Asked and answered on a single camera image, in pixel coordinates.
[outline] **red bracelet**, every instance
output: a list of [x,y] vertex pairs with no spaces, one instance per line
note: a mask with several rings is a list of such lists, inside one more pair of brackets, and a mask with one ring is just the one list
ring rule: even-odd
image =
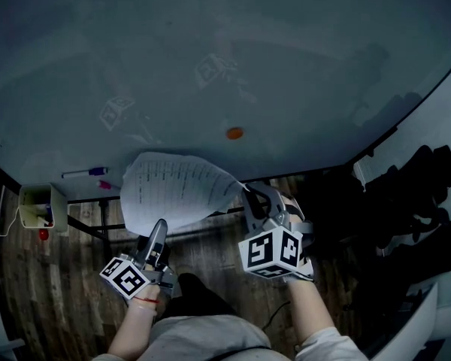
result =
[[145,302],[152,302],[153,304],[158,304],[159,301],[157,299],[149,299],[149,298],[138,298],[138,297],[134,297],[135,299],[140,299],[141,301],[145,301]]

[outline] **gray shirt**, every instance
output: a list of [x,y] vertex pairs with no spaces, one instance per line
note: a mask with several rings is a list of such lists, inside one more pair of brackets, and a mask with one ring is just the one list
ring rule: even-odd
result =
[[[172,317],[159,321],[150,333],[150,345],[138,361],[207,361],[233,350],[270,347],[268,337],[257,326],[242,318],[221,315]],[[287,361],[288,358],[268,349],[249,349],[227,357],[226,361]],[[295,361],[360,360],[367,358],[354,342],[327,328],[309,337]],[[102,354],[93,361],[123,361]]]

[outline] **paper sheet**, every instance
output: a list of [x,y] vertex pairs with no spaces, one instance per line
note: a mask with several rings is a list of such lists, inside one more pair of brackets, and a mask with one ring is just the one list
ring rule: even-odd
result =
[[149,236],[159,219],[168,231],[226,207],[242,190],[229,173],[196,156],[142,153],[120,190],[126,228]]

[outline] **orange magnet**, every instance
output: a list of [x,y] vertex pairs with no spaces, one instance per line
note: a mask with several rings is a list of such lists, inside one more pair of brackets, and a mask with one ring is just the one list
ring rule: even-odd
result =
[[241,127],[233,127],[227,130],[227,138],[234,141],[235,139],[242,138],[244,131]]

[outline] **wrist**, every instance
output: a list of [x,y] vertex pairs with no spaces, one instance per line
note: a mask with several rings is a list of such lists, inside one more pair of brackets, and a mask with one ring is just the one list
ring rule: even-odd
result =
[[141,307],[141,308],[147,308],[147,309],[155,311],[157,309],[157,305],[158,304],[155,303],[155,302],[148,302],[148,301],[143,301],[142,299],[133,298],[131,300],[131,303],[129,304],[129,307],[131,305],[135,305],[135,306],[138,306],[138,307]]

